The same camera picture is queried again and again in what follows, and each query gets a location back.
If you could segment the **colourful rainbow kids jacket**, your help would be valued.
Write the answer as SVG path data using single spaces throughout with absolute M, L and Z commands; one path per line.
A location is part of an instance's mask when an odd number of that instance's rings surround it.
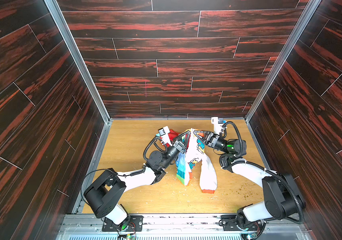
M 213 194 L 218 186 L 217 174 L 209 156 L 205 153 L 204 143 L 194 134 L 190 133 L 189 144 L 184 154 L 179 154 L 176 160 L 177 178 L 185 186 L 193 179 L 193 169 L 201 163 L 200 188 L 203 193 Z

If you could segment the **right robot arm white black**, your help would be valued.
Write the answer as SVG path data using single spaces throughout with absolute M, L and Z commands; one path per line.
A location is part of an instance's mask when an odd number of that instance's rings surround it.
M 254 224 L 264 224 L 269 220 L 304 223 L 306 201 L 290 174 L 280 174 L 247 161 L 243 157 L 247 145 L 240 136 L 234 140 L 225 140 L 210 131 L 194 130 L 193 134 L 204 146 L 222 152 L 220 155 L 222 169 L 249 179 L 263 190 L 262 202 L 238 210 L 235 222 L 239 229 L 248 230 Z

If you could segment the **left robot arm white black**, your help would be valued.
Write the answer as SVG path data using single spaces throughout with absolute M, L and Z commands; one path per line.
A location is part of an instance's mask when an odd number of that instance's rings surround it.
M 106 217 L 115 225 L 124 225 L 129 215 L 118 204 L 123 193 L 141 187 L 154 185 L 166 175 L 166 168 L 178 159 L 179 154 L 188 148 L 190 131 L 179 134 L 169 146 L 161 149 L 156 142 L 161 140 L 155 136 L 143 151 L 145 163 L 141 170 L 116 172 L 104 169 L 103 173 L 83 192 L 85 201 L 92 209 L 96 218 Z

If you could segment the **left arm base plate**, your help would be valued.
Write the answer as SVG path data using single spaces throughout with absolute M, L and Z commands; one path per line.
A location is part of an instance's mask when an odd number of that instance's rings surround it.
M 102 232 L 141 232 L 143 216 L 129 215 L 121 224 L 117 225 L 112 220 L 104 217 Z

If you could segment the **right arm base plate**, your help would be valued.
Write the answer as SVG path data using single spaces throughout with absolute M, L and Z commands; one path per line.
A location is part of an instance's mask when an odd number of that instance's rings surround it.
M 263 223 L 261 221 L 250 222 L 242 214 L 238 215 L 222 215 L 219 220 L 219 225 L 223 227 L 224 231 L 251 231 L 259 232 Z

